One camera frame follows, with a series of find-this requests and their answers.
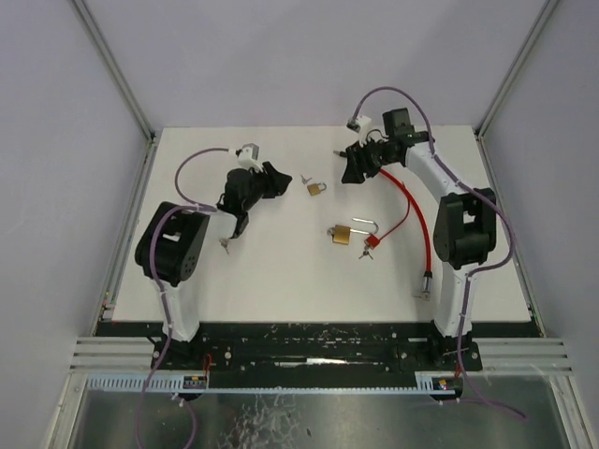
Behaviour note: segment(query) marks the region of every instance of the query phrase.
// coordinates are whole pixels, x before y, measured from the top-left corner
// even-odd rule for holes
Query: white cable clip
[[[255,143],[247,143],[235,152],[237,154],[237,162],[241,168],[246,170],[253,169],[254,171],[262,171],[262,164],[258,162],[260,148]]]
[[[180,399],[180,401],[179,401],[179,407],[182,407],[185,399],[179,398],[179,394],[178,393],[173,393],[172,396],[170,397],[170,400],[177,400],[177,399]]]
[[[359,143],[364,145],[366,144],[368,133],[373,130],[373,119],[366,117],[365,115],[360,115],[359,117],[356,117],[355,120],[348,122],[347,127],[358,133]]]

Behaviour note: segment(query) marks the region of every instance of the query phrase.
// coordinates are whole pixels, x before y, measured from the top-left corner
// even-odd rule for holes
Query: metal floor
[[[569,447],[550,386],[540,378],[476,379],[489,398],[527,413],[526,423],[476,404],[438,406],[428,397],[204,395],[192,402],[194,448],[564,448]],[[72,447],[135,448],[139,394],[88,392]],[[184,447],[188,411],[148,395],[147,449]]]

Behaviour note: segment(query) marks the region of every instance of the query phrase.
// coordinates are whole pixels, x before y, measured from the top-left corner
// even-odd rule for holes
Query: brass padlock
[[[327,231],[327,234],[333,237],[333,243],[341,243],[342,245],[349,245],[349,236],[352,233],[352,228],[349,226],[343,226],[336,224]]]
[[[327,185],[323,182],[309,184],[306,186],[311,196],[318,195],[327,190]]]
[[[354,229],[349,226],[343,226],[342,224],[336,224],[333,227],[330,227],[327,230],[327,235],[333,237],[333,243],[339,243],[342,245],[349,245],[349,236],[352,232],[357,234],[364,234],[366,236],[370,236],[370,234],[376,234],[378,232],[378,224],[376,224],[373,220],[364,220],[362,218],[352,218],[354,222],[360,223],[368,223],[374,226],[374,232],[362,231],[360,229]]]

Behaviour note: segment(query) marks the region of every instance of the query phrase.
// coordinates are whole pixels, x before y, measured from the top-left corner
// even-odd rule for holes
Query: key
[[[221,244],[221,246],[222,246],[223,248],[225,248],[226,255],[230,255],[230,254],[229,254],[229,252],[228,252],[228,243],[229,243],[229,239],[219,239],[218,241],[219,241],[219,243]]]
[[[361,259],[361,258],[362,258],[362,257],[364,257],[365,255],[368,255],[368,256],[371,258],[371,260],[374,260],[373,256],[371,255],[371,252],[370,252],[370,251],[368,251],[368,250],[364,250],[364,251],[362,252],[362,255],[361,255],[361,256],[360,256],[358,259]]]

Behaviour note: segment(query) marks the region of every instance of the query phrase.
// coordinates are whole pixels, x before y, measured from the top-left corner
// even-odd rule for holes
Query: connector
[[[242,168],[246,170],[262,171],[262,164],[258,162],[258,155],[260,153],[259,147],[255,143],[247,143],[237,150],[237,162]]]
[[[432,286],[432,272],[425,271],[424,276],[422,276],[422,290],[420,292],[420,297],[425,301],[431,299],[431,286]]]
[[[354,131],[356,133],[359,131],[359,124],[356,119],[349,119],[345,126],[347,126],[347,129],[351,129],[352,131]]]

